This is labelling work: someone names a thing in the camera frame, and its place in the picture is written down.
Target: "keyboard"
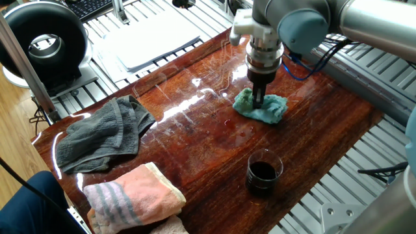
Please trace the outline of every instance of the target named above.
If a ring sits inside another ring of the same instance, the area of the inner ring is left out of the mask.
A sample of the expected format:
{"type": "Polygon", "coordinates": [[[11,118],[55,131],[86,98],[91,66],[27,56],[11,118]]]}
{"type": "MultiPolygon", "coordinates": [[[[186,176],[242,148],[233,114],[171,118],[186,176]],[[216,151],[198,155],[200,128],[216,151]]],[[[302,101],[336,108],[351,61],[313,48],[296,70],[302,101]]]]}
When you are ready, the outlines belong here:
{"type": "Polygon", "coordinates": [[[82,21],[88,21],[112,8],[111,0],[79,0],[76,3],[67,2],[68,7],[82,21]]]}

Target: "striped towel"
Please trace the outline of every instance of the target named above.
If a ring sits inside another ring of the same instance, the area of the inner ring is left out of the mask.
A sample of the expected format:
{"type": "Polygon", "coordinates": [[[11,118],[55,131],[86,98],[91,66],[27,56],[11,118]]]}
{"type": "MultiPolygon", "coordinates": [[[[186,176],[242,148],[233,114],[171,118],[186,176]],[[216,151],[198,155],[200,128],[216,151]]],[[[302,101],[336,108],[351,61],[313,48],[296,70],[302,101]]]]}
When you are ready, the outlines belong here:
{"type": "Polygon", "coordinates": [[[88,220],[96,234],[150,224],[181,212],[186,199],[154,163],[142,164],[118,179],[88,185],[88,220]]]}

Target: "gray towel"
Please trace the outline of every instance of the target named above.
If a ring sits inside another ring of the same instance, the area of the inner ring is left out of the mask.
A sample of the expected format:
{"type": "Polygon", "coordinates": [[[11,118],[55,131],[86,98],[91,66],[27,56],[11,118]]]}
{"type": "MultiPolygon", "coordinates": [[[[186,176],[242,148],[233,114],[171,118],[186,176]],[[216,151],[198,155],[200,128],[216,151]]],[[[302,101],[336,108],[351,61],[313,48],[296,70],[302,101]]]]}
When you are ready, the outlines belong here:
{"type": "Polygon", "coordinates": [[[139,136],[154,122],[133,96],[113,98],[67,128],[57,146],[57,164],[66,173],[106,170],[116,156],[137,154],[139,136]]]}

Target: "person's leg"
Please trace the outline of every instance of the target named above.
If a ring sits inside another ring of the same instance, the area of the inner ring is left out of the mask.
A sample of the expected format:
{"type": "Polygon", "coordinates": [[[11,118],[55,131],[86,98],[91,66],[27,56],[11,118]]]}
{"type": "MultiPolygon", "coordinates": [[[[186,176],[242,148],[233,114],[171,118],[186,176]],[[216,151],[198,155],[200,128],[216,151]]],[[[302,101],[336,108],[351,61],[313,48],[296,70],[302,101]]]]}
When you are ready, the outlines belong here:
{"type": "MultiPolygon", "coordinates": [[[[27,182],[51,198],[62,209],[68,208],[64,191],[51,172],[38,172],[27,182]]],[[[54,208],[25,187],[21,187],[0,211],[0,221],[21,233],[34,234],[54,233],[51,228],[59,227],[62,222],[54,208]]]]}

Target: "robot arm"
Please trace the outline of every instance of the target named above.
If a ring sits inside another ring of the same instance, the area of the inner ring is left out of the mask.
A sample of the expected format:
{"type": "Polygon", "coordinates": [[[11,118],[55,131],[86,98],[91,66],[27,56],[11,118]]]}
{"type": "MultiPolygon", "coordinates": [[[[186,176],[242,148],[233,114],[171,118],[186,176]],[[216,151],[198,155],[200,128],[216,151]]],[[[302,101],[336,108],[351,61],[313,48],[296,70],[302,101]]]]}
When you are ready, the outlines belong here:
{"type": "Polygon", "coordinates": [[[310,52],[328,33],[377,47],[416,62],[415,5],[390,0],[255,0],[239,10],[230,34],[239,44],[249,34],[246,63],[253,82],[253,107],[263,103],[266,85],[281,64],[283,44],[299,54],[310,52]]]}

